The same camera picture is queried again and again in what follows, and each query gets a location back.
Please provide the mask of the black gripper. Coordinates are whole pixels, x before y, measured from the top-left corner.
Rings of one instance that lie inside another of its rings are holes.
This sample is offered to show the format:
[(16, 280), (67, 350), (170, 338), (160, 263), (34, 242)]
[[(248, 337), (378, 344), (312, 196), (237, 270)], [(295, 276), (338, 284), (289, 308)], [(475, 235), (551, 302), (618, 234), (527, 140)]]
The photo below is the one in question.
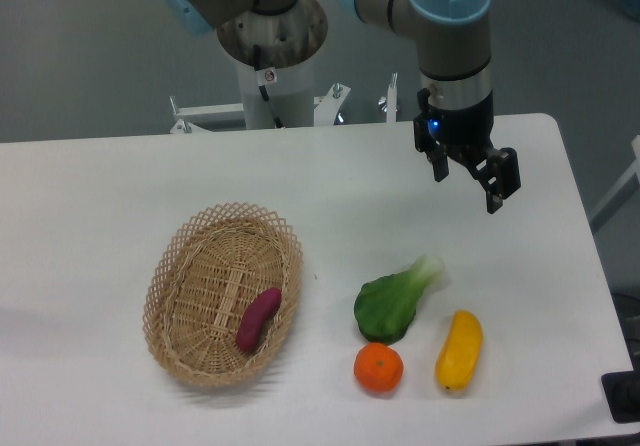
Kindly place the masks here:
[(521, 178), (516, 150), (496, 149), (491, 143), (493, 94), (457, 110), (437, 108), (431, 97), (427, 88), (417, 93), (420, 113), (413, 120), (416, 150), (426, 154), (436, 182), (449, 175), (447, 155), (463, 164), (484, 189), (487, 212), (496, 213), (521, 187)]

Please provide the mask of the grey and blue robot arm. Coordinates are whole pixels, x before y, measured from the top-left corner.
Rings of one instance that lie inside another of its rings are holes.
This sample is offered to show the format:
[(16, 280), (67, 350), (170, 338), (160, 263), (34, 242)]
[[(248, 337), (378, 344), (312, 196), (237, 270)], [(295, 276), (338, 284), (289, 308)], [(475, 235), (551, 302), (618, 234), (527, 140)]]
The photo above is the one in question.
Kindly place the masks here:
[[(307, 76), (328, 32), (316, 0), (166, 0), (195, 33), (215, 31), (236, 63), (246, 126), (309, 126), (315, 108)], [(497, 148), (490, 79), (491, 0), (338, 0), (359, 21), (411, 40), (421, 87), (414, 143), (436, 180), (463, 165), (497, 211), (521, 185), (515, 150)]]

